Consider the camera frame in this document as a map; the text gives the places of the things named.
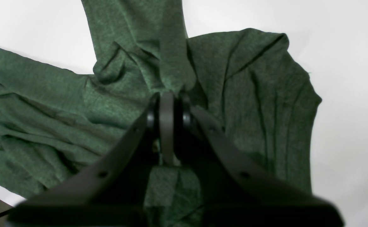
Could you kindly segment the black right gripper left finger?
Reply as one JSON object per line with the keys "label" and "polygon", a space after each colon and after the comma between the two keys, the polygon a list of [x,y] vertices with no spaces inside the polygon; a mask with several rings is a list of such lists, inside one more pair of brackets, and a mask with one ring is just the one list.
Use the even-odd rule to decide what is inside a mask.
{"label": "black right gripper left finger", "polygon": [[152,168],[175,164],[175,96],[155,94],[125,135],[98,161],[13,208],[7,227],[146,227]]}

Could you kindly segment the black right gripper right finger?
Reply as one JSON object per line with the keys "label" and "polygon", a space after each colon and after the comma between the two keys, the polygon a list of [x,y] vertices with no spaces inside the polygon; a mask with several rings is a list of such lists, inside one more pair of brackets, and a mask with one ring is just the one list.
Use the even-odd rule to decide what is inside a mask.
{"label": "black right gripper right finger", "polygon": [[178,157],[198,177],[202,227],[343,227],[335,206],[290,186],[255,163],[188,95],[180,96]]}

